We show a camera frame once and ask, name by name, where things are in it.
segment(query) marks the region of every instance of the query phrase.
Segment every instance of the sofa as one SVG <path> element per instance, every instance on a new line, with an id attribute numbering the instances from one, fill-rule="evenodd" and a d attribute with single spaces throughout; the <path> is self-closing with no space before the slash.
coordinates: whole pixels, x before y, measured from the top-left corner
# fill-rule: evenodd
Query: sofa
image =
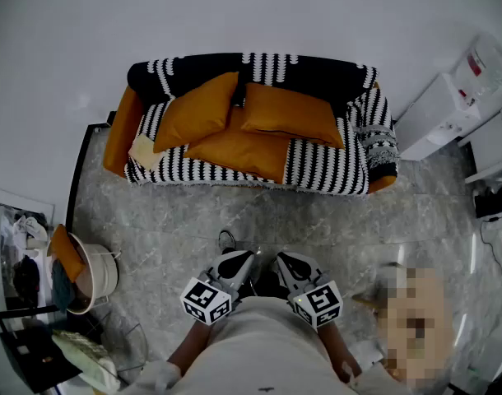
<path id="1" fill-rule="evenodd" d="M 128 152 L 140 134 L 152 141 L 165 107 L 225 72 L 239 72 L 231 104 L 243 107 L 245 84 L 260 83 L 329 102 L 344 149 L 291 139 L 281 183 L 184 157 L 187 145 L 170 148 L 147 170 Z M 399 154 L 388 102 L 377 69 L 362 64 L 279 53 L 214 53 L 136 63 L 114 116 L 104 167 L 131 184 L 216 184 L 326 194 L 366 194 L 391 185 Z"/>

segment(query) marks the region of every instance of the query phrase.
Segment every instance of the white shirt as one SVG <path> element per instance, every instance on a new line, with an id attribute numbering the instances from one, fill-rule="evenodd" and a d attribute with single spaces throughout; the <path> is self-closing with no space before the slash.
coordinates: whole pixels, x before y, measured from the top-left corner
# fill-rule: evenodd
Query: white shirt
<path id="1" fill-rule="evenodd" d="M 165 361 L 148 364 L 122 394 L 408 394 L 380 364 L 345 385 L 317 333 L 284 300 L 248 297 L 215 323 L 207 348 L 185 376 Z"/>

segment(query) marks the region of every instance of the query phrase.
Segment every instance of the cable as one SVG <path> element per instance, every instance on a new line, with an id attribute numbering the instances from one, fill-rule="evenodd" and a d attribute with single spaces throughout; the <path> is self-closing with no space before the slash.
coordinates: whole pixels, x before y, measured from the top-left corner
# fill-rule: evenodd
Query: cable
<path id="1" fill-rule="evenodd" d="M 495 248 L 494 248 L 494 246 L 492 245 L 492 243 L 489 243 L 488 241 L 485 241 L 483 239 L 483 224 L 486 223 L 486 222 L 497 222 L 498 220 L 501 220 L 501 219 L 502 219 L 502 216 L 494 216 L 493 218 L 490 218 L 488 220 L 483 220 L 481 222 L 481 224 L 480 224 L 480 237 L 481 237 L 481 242 L 483 244 L 490 245 L 490 251 L 492 252 L 492 257 L 494 258 L 495 262 L 498 263 L 498 266 L 500 267 L 500 269 L 502 271 L 502 264 L 500 263 L 500 261 L 498 260 L 498 258 L 495 255 Z"/>

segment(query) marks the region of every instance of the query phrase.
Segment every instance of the orange pillow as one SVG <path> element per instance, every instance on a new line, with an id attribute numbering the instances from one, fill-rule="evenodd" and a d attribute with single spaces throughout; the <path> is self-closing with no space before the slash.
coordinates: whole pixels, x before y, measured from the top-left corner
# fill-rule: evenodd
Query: orange pillow
<path id="1" fill-rule="evenodd" d="M 161 120 L 153 151 L 195 142 L 225 128 L 238 73 L 224 73 L 176 98 Z"/>
<path id="2" fill-rule="evenodd" d="M 67 229 L 64 225 L 59 224 L 52 236 L 52 250 L 57 255 L 59 261 L 63 265 L 64 271 L 67 273 L 71 282 L 75 282 L 79 274 L 85 269 L 85 263 L 81 260 L 73 247 L 70 237 L 68 237 Z"/>
<path id="3" fill-rule="evenodd" d="M 258 83 L 246 84 L 242 130 L 298 137 L 344 149 L 332 106 L 313 96 Z"/>
<path id="4" fill-rule="evenodd" d="M 243 132 L 243 121 L 243 110 L 233 107 L 227 129 L 191 143 L 184 157 L 257 175 L 281 184 L 290 139 Z"/>

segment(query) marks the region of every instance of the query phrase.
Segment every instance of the shoe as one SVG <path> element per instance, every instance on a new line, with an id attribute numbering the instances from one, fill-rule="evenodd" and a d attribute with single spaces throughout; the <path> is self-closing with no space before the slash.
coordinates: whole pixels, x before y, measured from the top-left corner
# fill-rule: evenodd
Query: shoe
<path id="1" fill-rule="evenodd" d="M 229 231 L 222 230 L 218 235 L 218 247 L 222 253 L 227 252 L 227 249 L 230 249 L 229 251 L 235 250 L 235 237 Z"/>

